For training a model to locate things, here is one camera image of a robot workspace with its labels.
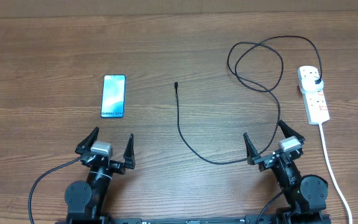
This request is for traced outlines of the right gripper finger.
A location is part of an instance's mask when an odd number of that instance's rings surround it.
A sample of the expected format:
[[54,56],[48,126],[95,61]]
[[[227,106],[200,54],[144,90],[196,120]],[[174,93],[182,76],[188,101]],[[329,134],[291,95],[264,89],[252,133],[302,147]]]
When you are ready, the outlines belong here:
[[289,127],[282,119],[278,122],[278,125],[280,126],[282,133],[286,138],[296,137],[297,140],[299,140],[299,142],[301,143],[301,145],[304,144],[305,137],[302,136],[300,133],[296,132],[291,127]]
[[244,142],[246,145],[247,151],[247,163],[248,165],[253,166],[255,164],[255,160],[260,158],[260,154],[256,150],[255,146],[253,145],[252,141],[250,140],[247,133],[243,134]]

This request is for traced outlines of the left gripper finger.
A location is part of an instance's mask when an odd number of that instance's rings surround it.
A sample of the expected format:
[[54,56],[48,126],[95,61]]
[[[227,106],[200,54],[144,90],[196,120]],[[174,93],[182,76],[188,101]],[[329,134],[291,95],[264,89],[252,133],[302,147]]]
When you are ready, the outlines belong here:
[[123,155],[124,167],[126,169],[135,168],[135,156],[134,156],[134,135],[131,133],[127,142],[126,150]]
[[99,128],[95,127],[92,132],[84,138],[76,147],[75,152],[79,155],[83,155],[86,151],[89,151],[98,138]]

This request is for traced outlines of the blue Galaxy smartphone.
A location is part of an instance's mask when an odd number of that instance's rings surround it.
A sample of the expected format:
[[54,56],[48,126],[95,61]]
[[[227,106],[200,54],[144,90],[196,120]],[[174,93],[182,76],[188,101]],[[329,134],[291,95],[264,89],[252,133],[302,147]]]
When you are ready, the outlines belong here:
[[102,118],[123,118],[126,95],[125,75],[105,75],[101,102]]

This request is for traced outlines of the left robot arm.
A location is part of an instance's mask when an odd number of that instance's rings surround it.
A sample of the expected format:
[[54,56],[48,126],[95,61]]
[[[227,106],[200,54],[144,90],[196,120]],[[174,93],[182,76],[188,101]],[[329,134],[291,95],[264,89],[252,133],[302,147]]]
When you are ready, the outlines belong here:
[[129,136],[123,162],[112,160],[112,145],[97,140],[99,128],[95,127],[76,147],[79,161],[89,168],[85,181],[71,183],[65,191],[68,205],[66,223],[114,223],[103,212],[104,201],[114,174],[124,175],[135,168],[134,135]]

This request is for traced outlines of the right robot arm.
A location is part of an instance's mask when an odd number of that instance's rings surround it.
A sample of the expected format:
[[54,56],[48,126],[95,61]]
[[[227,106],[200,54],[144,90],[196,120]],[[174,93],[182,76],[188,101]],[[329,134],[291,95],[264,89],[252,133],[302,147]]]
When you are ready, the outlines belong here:
[[259,171],[272,170],[280,192],[269,201],[258,215],[246,215],[246,223],[331,223],[329,215],[323,215],[328,196],[328,182],[318,175],[301,175],[295,160],[303,155],[305,138],[284,121],[278,122],[285,139],[279,149],[262,157],[244,134],[247,163],[257,165]]

